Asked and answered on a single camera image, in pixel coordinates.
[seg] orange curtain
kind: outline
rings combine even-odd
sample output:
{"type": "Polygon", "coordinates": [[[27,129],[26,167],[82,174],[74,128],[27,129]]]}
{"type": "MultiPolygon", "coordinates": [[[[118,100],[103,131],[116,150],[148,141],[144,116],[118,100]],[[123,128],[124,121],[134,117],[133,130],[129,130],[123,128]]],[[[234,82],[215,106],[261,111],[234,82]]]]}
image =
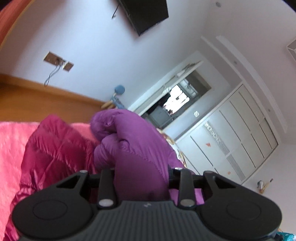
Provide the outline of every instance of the orange curtain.
{"type": "Polygon", "coordinates": [[[0,49],[14,23],[34,0],[12,0],[0,11],[0,49]]]}

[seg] red puffer jacket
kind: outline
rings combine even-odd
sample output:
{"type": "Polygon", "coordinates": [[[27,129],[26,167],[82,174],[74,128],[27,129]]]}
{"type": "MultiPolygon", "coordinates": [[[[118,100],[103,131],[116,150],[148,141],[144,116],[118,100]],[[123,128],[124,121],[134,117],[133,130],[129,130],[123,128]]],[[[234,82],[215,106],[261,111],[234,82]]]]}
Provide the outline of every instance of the red puffer jacket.
{"type": "MultiPolygon", "coordinates": [[[[25,197],[56,183],[69,175],[94,168],[94,145],[54,115],[43,120],[29,138],[21,165],[20,190],[10,211],[25,197]]],[[[4,241],[19,238],[9,217],[4,241]]]]}

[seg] pink blanket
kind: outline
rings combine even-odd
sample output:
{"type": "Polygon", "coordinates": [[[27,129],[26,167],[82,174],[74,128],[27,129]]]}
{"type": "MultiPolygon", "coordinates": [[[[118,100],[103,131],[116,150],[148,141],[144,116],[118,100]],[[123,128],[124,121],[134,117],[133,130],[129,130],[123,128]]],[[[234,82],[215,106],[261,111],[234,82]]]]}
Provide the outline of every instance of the pink blanket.
{"type": "MultiPolygon", "coordinates": [[[[0,240],[10,214],[9,205],[19,190],[20,166],[25,146],[39,123],[0,122],[0,240]]],[[[96,142],[89,124],[73,123],[71,126],[82,136],[96,142]]]]}

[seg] blue round object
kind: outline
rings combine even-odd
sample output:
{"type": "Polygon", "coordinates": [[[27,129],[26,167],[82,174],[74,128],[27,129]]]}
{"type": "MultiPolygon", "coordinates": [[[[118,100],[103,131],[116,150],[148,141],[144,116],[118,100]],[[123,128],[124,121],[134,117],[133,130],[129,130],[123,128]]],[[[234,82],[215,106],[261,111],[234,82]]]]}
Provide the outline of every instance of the blue round object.
{"type": "Polygon", "coordinates": [[[126,89],[122,85],[115,87],[114,91],[117,95],[122,95],[126,89]]]}

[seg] wall-mounted tv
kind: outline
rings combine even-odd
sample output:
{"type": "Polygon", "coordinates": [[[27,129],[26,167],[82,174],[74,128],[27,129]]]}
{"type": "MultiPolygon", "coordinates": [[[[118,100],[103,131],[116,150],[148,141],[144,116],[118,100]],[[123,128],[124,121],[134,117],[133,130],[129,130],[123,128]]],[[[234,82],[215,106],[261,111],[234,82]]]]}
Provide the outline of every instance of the wall-mounted tv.
{"type": "Polygon", "coordinates": [[[139,36],[168,18],[166,0],[119,0],[119,3],[139,36]]]}

